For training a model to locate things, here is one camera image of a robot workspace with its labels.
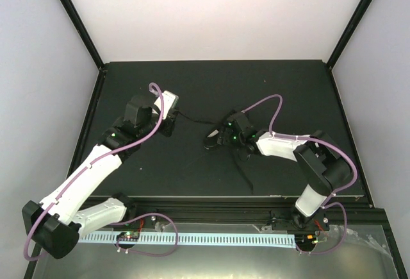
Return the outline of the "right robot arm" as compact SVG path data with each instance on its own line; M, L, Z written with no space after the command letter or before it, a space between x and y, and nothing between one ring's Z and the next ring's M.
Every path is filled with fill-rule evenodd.
M315 214L358 177L351 158L322 131L289 135L271 129L258 130L246 113L232 111L206 138L218 146L243 149L249 155L274 156L297 163L307 181L290 211L289 220L298 230L311 226Z

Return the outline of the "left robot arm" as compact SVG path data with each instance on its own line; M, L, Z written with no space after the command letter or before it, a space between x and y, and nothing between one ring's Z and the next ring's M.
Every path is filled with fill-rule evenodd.
M144 223L142 211L123 193L82 209L93 191L155 133L171 136L178 96L164 91L156 99L133 97L97 141L84 162L40 202L22 208L27 241L39 245L55 259L70 253L80 238L108 225Z

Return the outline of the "black sneaker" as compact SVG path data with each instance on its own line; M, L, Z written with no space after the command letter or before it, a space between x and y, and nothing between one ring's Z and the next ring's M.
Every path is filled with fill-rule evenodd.
M212 129L205 135L202 140L203 146L207 150L216 149L223 145L222 134L224 131L224 126L219 124Z

